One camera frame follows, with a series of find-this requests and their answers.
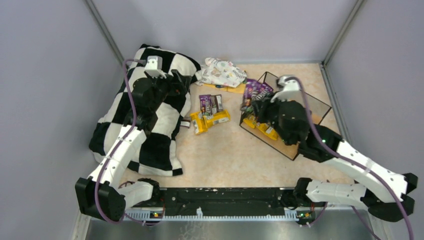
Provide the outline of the yellow M&M bag small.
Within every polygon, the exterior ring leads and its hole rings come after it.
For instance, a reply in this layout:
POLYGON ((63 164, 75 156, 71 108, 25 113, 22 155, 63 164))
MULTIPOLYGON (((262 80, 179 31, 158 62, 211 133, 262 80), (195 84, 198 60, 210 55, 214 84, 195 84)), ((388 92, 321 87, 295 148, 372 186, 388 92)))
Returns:
POLYGON ((208 131, 207 124, 204 120, 204 117, 200 111, 191 113, 190 115, 191 122, 194 126, 195 135, 206 133, 208 131))

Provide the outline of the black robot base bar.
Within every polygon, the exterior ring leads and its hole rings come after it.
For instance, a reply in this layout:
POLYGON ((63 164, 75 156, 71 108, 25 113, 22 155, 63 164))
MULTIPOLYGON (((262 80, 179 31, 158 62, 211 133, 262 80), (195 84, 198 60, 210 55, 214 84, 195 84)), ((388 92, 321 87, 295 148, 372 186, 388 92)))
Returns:
POLYGON ((298 201, 292 187, 169 187, 137 208, 165 210, 165 215, 191 216, 201 209, 206 216, 282 216, 285 211, 322 207, 298 201))

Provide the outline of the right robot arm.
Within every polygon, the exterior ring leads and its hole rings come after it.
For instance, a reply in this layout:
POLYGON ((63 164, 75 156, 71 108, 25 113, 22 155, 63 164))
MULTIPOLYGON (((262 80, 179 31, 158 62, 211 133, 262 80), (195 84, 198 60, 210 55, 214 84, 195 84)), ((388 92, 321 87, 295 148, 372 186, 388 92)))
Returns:
POLYGON ((377 164, 335 131, 311 122, 297 101, 262 99, 251 106, 256 120, 270 125, 286 145, 298 144, 300 155, 353 179, 351 184, 341 184, 301 177, 293 190, 299 204, 350 205, 393 223, 414 212, 415 200, 409 194, 418 184, 415 174, 396 173, 377 164))

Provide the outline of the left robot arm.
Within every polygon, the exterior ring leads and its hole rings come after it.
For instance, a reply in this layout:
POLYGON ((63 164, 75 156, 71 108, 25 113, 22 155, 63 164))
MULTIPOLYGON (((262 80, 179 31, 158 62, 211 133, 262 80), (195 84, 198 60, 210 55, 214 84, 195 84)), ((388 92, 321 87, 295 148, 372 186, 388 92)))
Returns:
POLYGON ((191 77, 176 69, 170 73, 161 70, 144 73, 146 77, 136 80, 133 87, 127 77, 124 79, 131 109, 99 166, 75 183, 79 211, 84 215, 117 224, 124 219, 127 209, 149 201, 159 189, 156 181, 146 178, 128 186, 119 185, 137 148, 151 135, 158 121, 156 111, 166 97, 186 94, 191 77))

